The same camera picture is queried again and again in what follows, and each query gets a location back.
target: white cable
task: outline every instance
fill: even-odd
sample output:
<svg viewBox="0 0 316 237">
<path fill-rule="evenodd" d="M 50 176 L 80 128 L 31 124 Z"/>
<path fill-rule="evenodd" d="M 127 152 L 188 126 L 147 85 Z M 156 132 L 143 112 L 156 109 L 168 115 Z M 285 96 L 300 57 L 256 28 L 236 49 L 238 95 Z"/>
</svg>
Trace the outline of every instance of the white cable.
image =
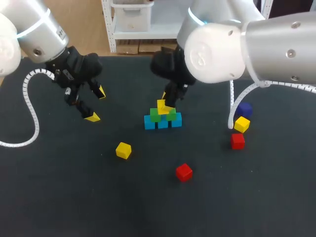
<svg viewBox="0 0 316 237">
<path fill-rule="evenodd" d="M 231 109 L 232 109 L 232 106 L 234 105 L 234 101 L 235 101 L 235 96 L 234 96 L 234 81 L 233 81 L 233 80 L 230 80 L 230 81 L 229 81 L 229 84 L 230 84 L 230 88 L 231 88 Z"/>
<path fill-rule="evenodd" d="M 270 85 L 284 85 L 284 86 L 289 86 L 289 87 L 293 87 L 293 88 L 297 88 L 300 90 L 304 90 L 304 91 L 308 91 L 308 92 L 312 92 L 316 94 L 316 87 L 315 86 L 311 86 L 311 85 L 305 85 L 305 84 L 293 84 L 293 83 L 284 83 L 284 82 L 277 82 L 277 81 L 270 81 L 270 80 L 265 80 L 263 81 L 263 83 L 265 84 L 264 87 L 266 86 L 270 86 Z M 231 107 L 231 112 L 229 114 L 229 118 L 228 118 L 228 128 L 232 129 L 234 127 L 234 114 L 236 112 L 236 109 L 238 107 L 238 105 L 240 104 L 240 102 L 244 99 L 244 97 L 249 94 L 251 91 L 253 91 L 254 89 L 258 88 L 259 86 L 257 84 L 252 84 L 249 87 L 247 87 L 236 99 L 234 105 Z"/>
<path fill-rule="evenodd" d="M 31 137 L 30 140 L 26 141 L 26 142 L 22 142 L 22 143 L 16 143 L 16 144 L 12 144 L 12 143 L 6 143 L 6 142 L 1 142 L 0 141 L 0 146 L 4 146 L 4 147 L 23 147 L 23 146 L 26 146 L 28 144 L 31 144 L 32 142 L 34 142 L 36 140 L 36 138 L 38 137 L 39 135 L 39 132 L 40 132 L 40 124 L 39 124 L 39 120 L 38 120 L 38 117 L 35 113 L 35 110 L 31 104 L 31 101 L 29 99 L 29 95 L 28 95 L 28 85 L 29 85 L 29 81 L 30 79 L 36 75 L 36 74 L 39 74 L 39 73 L 43 73 L 43 74 L 46 74 L 47 76 L 49 76 L 52 80 L 55 79 L 55 75 L 50 72 L 50 71 L 47 71 L 46 69 L 36 69 L 34 71 L 31 71 L 24 79 L 24 83 L 23 83 L 23 96 L 24 96 L 24 100 L 26 102 L 26 105 L 28 106 L 30 112 L 31 112 L 31 115 L 33 117 L 33 120 L 34 120 L 34 125 L 35 125 L 35 132 L 34 132 L 34 135 L 33 137 Z"/>
</svg>

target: cube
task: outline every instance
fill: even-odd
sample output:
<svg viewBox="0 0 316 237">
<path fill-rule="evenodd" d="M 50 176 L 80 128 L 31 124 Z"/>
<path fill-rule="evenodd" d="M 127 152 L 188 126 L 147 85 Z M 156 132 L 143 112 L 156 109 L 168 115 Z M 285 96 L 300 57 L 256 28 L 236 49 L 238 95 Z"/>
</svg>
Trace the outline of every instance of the cube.
<svg viewBox="0 0 316 237">
<path fill-rule="evenodd" d="M 161 122 L 158 123 L 158 129 L 168 128 L 168 121 L 166 115 L 161 115 Z"/>
<path fill-rule="evenodd" d="M 245 139 L 243 137 L 243 134 L 232 134 L 231 144 L 233 150 L 242 150 L 245 147 Z"/>
<path fill-rule="evenodd" d="M 236 120 L 234 129 L 237 131 L 244 133 L 250 125 L 250 121 L 244 117 L 240 117 Z"/>
<path fill-rule="evenodd" d="M 121 142 L 115 151 L 118 157 L 128 159 L 129 155 L 132 153 L 132 147 L 129 144 Z"/>
<path fill-rule="evenodd" d="M 177 120 L 177 113 L 176 113 L 176 109 L 175 108 L 170 110 L 170 112 L 166 115 L 166 119 L 167 119 L 167 121 Z"/>
<path fill-rule="evenodd" d="M 181 113 L 176 113 L 176 120 L 171 121 L 171 127 L 181 127 L 181 126 L 182 126 Z"/>
<path fill-rule="evenodd" d="M 238 105 L 236 114 L 249 119 L 252 115 L 252 106 L 249 103 L 242 102 Z"/>
<path fill-rule="evenodd" d="M 184 163 L 182 166 L 176 169 L 176 176 L 181 182 L 186 182 L 192 178 L 193 171 L 186 163 Z"/>
<path fill-rule="evenodd" d="M 152 108 L 150 109 L 150 121 L 151 122 L 160 122 L 161 115 L 158 114 L 158 109 Z"/>
<path fill-rule="evenodd" d="M 151 122 L 150 115 L 144 116 L 144 124 L 145 124 L 145 130 L 151 130 L 156 128 L 156 124 L 154 122 Z"/>
<path fill-rule="evenodd" d="M 157 100 L 157 109 L 159 115 L 167 115 L 173 108 L 166 106 L 165 100 Z"/>
</svg>

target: red cube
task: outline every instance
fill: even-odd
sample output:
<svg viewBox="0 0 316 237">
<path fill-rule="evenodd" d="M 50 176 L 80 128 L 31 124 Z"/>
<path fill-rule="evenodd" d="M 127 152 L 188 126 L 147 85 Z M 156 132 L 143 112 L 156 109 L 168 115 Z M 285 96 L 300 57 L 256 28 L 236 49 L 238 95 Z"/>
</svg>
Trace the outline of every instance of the red cube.
<svg viewBox="0 0 316 237">
<path fill-rule="evenodd" d="M 192 178 L 193 171 L 186 163 L 184 163 L 182 166 L 176 169 L 176 175 L 180 181 L 186 182 Z"/>
<path fill-rule="evenodd" d="M 243 134 L 232 134 L 231 143 L 233 150 L 242 150 L 245 147 L 245 139 L 243 137 Z"/>
</svg>

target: green block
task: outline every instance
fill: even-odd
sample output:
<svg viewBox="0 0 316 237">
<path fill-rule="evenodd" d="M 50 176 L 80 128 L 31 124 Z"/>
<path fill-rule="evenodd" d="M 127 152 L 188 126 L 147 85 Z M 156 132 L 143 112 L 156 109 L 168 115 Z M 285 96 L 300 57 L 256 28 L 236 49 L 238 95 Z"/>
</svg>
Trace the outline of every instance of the green block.
<svg viewBox="0 0 316 237">
<path fill-rule="evenodd" d="M 169 114 L 167 114 L 167 121 L 175 121 L 177 120 L 176 109 L 170 110 Z"/>
<path fill-rule="evenodd" d="M 150 109 L 150 121 L 151 122 L 161 122 L 161 115 L 158 114 L 157 108 Z"/>
</svg>

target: blue cube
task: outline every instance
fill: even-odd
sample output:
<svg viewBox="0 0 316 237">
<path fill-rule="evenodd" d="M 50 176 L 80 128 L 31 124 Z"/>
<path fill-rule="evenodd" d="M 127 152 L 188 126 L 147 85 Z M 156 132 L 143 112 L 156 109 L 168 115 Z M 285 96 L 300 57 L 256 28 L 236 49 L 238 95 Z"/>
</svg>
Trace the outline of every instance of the blue cube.
<svg viewBox="0 0 316 237">
<path fill-rule="evenodd" d="M 158 128 L 168 128 L 167 115 L 161 115 L 161 122 L 158 123 Z"/>
<path fill-rule="evenodd" d="M 155 129 L 155 123 L 150 121 L 150 115 L 144 116 L 145 130 Z"/>
<path fill-rule="evenodd" d="M 174 121 L 171 121 L 172 127 L 182 127 L 182 116 L 181 113 L 177 113 L 177 119 Z"/>
<path fill-rule="evenodd" d="M 249 103 L 241 102 L 236 109 L 236 114 L 238 117 L 243 116 L 244 118 L 249 119 L 252 115 L 252 106 Z"/>
</svg>

